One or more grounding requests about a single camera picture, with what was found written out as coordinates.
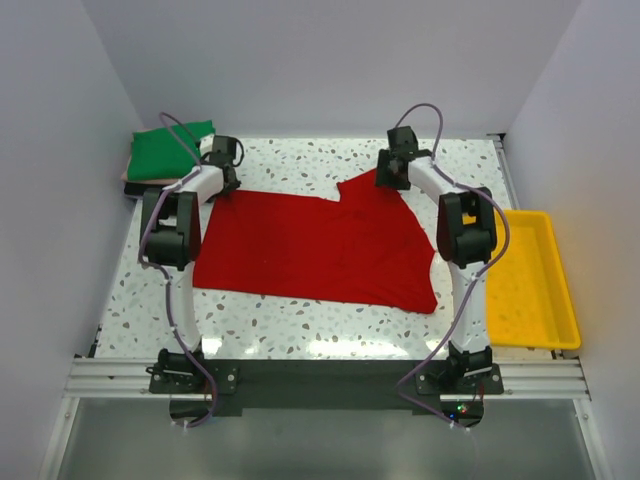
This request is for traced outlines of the red t shirt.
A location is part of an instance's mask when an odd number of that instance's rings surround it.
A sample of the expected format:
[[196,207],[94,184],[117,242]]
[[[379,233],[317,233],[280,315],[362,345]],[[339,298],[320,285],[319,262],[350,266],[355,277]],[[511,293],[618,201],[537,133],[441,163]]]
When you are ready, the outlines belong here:
[[434,313],[435,249],[401,195],[374,179],[369,171],[338,183],[336,201],[255,191],[218,198],[195,287]]

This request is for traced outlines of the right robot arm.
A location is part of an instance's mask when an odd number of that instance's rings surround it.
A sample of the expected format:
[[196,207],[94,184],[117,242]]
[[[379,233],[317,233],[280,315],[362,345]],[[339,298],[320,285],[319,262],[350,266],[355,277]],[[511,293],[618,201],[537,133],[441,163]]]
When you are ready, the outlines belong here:
[[436,250],[452,282],[454,320],[441,343],[399,382],[425,376],[440,390],[469,392],[495,368],[487,330],[485,274],[499,259],[492,193],[454,180],[435,161],[435,149],[421,149],[413,129],[387,131],[379,151],[375,184],[395,190],[418,187],[437,203]]

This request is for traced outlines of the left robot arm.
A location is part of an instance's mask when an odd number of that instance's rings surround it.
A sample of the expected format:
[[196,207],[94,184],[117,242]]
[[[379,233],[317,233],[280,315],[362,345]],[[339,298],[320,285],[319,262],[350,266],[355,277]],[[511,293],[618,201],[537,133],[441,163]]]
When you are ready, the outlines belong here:
[[245,158],[242,142],[208,135],[201,155],[182,178],[143,195],[138,261],[161,273],[170,347],[159,353],[150,373],[154,381],[185,392],[203,392],[211,400],[216,383],[204,364],[202,334],[194,308],[194,270],[202,245],[200,208],[216,196],[239,188],[236,169]]

